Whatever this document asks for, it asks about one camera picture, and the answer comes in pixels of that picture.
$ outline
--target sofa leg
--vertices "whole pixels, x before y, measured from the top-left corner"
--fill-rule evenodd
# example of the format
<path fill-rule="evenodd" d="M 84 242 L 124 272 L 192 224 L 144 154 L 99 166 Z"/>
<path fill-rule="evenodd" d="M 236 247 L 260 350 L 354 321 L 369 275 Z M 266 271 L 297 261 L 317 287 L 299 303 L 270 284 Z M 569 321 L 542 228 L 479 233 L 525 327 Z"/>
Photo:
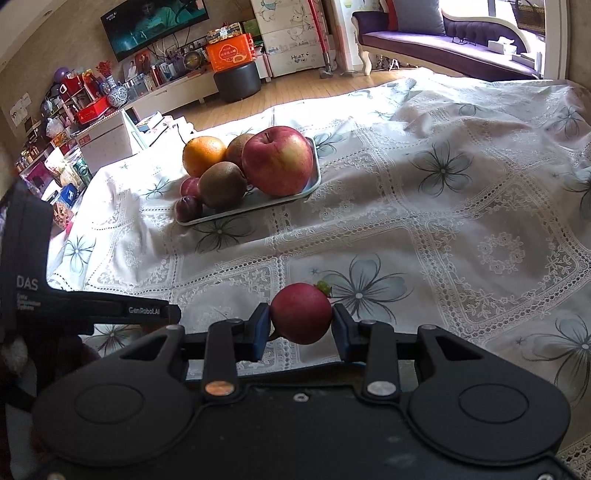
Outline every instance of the sofa leg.
<path fill-rule="evenodd" d="M 361 56 L 361 60 L 363 61 L 363 74 L 368 77 L 371 73 L 371 60 L 369 59 L 369 52 L 367 50 L 360 49 L 359 56 Z"/>

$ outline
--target tray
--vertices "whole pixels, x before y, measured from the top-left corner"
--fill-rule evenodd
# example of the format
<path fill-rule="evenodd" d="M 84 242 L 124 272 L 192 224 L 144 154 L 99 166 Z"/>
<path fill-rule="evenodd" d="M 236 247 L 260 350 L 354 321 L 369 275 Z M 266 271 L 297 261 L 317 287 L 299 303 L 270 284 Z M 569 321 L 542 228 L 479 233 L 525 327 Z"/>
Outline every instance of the tray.
<path fill-rule="evenodd" d="M 320 176 L 320 165 L 318 163 L 318 154 L 316 151 L 316 145 L 314 144 L 314 140 L 312 140 L 309 137 L 306 137 L 306 139 L 308 140 L 308 142 L 310 142 L 310 145 L 312 146 L 314 166 L 312 168 L 312 175 L 310 176 L 308 183 L 304 187 L 304 190 L 302 190 L 300 193 L 288 197 L 274 198 L 261 192 L 259 189 L 253 189 L 253 191 L 245 195 L 245 197 L 242 200 L 242 203 L 238 208 L 227 210 L 225 212 L 216 213 L 215 210 L 211 210 L 203 206 L 204 216 L 196 220 L 191 220 L 190 222 L 178 222 L 178 224 L 183 226 L 197 225 L 198 223 L 209 222 L 211 220 L 216 220 L 218 218 L 224 218 L 231 215 L 238 215 L 239 213 L 245 213 L 250 212 L 252 210 L 272 207 L 275 205 L 280 205 L 282 203 L 293 202 L 294 200 L 307 197 L 308 195 L 310 195 L 310 193 L 315 191 L 320 186 L 322 178 Z"/>

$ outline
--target pillow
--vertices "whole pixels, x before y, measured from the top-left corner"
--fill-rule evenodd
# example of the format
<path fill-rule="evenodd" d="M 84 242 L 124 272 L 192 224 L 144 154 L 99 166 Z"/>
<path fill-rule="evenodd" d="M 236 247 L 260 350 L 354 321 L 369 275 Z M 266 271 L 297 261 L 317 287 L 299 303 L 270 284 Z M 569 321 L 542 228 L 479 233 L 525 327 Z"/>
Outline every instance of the pillow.
<path fill-rule="evenodd" d="M 384 0 L 381 3 L 388 13 L 389 30 L 445 35 L 439 0 Z"/>

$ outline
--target orange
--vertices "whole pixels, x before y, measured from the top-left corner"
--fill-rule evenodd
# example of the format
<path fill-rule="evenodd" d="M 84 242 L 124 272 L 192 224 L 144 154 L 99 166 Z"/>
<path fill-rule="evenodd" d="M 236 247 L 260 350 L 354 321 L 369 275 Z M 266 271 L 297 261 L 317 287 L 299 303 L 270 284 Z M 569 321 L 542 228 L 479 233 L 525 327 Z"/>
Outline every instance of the orange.
<path fill-rule="evenodd" d="M 223 161 L 226 145 L 216 137 L 196 137 L 183 148 L 183 167 L 192 177 L 200 177 L 205 171 Z"/>

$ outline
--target tv screen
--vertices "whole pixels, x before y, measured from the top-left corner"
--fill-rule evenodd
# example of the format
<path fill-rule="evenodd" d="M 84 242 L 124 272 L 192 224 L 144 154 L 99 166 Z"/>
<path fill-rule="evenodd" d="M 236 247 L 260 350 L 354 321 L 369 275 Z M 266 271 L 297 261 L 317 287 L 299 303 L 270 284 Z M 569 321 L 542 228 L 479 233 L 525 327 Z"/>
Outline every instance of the tv screen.
<path fill-rule="evenodd" d="M 207 20 L 203 0 L 127 0 L 100 19 L 117 60 Z"/>

